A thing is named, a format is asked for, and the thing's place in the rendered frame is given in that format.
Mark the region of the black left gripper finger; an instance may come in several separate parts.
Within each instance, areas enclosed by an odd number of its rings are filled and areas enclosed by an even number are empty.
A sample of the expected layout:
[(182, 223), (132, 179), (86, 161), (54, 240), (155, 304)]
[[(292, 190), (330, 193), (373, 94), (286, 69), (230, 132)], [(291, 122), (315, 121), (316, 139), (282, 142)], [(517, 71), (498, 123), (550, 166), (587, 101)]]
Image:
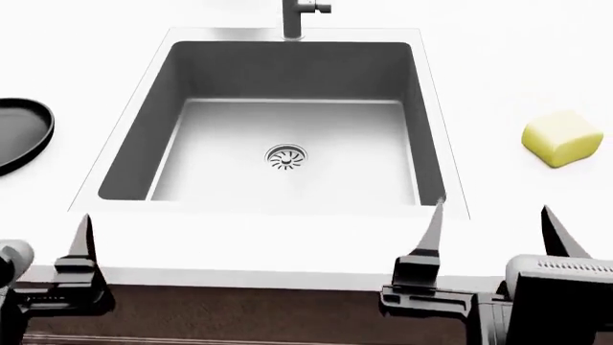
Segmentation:
[(99, 272), (93, 225), (89, 215), (81, 219), (68, 255), (55, 262), (55, 282), (66, 285), (91, 285)]

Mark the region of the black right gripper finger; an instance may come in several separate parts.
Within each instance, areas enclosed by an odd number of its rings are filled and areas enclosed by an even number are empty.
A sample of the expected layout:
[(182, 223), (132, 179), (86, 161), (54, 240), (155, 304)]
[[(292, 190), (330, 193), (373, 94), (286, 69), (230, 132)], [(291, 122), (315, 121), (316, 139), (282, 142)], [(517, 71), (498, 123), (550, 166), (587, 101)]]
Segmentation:
[(592, 258), (570, 235), (549, 206), (543, 206), (540, 217), (547, 255), (562, 258)]
[(440, 241), (443, 229), (444, 199), (437, 200), (432, 218), (420, 242), (408, 255), (396, 258), (392, 285), (396, 287), (434, 287), (437, 284)]

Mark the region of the yellow sponge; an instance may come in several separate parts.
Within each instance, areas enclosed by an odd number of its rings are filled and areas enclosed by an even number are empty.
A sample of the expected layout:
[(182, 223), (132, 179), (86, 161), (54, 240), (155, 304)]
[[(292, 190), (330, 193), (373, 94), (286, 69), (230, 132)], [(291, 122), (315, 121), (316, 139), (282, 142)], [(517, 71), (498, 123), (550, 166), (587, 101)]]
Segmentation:
[(577, 111), (557, 111), (527, 123), (521, 144), (552, 169), (590, 157), (597, 151), (604, 133)]

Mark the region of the black round pan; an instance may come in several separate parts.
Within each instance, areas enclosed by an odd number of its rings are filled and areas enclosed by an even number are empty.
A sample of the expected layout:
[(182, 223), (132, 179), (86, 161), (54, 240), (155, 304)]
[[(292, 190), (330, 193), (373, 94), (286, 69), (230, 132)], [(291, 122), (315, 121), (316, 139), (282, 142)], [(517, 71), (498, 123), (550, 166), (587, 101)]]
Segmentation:
[(54, 114), (44, 103), (0, 98), (0, 176), (23, 168), (43, 152), (55, 125)]

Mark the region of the round metal sink drain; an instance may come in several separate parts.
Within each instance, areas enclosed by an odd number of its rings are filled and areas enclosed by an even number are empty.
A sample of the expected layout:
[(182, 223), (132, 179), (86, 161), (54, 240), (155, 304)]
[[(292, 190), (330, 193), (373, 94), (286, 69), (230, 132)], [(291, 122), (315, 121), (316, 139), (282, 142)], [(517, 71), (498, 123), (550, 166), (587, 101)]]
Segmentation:
[(289, 143), (274, 146), (264, 155), (266, 163), (279, 171), (294, 170), (303, 166), (307, 159), (305, 149)]

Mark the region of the grey rectangular kitchen sink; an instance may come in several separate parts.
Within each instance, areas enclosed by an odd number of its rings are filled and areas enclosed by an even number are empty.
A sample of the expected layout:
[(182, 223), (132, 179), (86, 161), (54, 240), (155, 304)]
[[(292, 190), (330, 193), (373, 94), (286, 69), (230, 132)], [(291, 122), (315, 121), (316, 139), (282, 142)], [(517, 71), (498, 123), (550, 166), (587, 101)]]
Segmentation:
[[(273, 169), (266, 152), (308, 159)], [(173, 28), (69, 209), (469, 218), (420, 32)]]

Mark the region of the dark brown cabinet front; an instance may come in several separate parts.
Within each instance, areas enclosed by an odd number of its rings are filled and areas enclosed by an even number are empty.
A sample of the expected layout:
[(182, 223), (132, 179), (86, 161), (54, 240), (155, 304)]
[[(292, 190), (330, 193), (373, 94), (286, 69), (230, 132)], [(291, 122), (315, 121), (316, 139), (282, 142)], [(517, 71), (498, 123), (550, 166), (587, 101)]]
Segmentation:
[(379, 292), (108, 287), (99, 316), (9, 318), (0, 292), (0, 345), (466, 345), (462, 321), (382, 315)]

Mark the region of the dark grey metal faucet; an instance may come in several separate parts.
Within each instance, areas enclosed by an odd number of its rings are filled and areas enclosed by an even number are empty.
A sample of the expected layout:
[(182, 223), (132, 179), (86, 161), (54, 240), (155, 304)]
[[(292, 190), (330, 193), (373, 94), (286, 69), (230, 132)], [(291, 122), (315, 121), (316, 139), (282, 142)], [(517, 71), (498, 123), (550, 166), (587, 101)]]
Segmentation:
[(298, 41), (303, 38), (303, 13), (331, 13), (332, 0), (282, 0), (283, 39)]

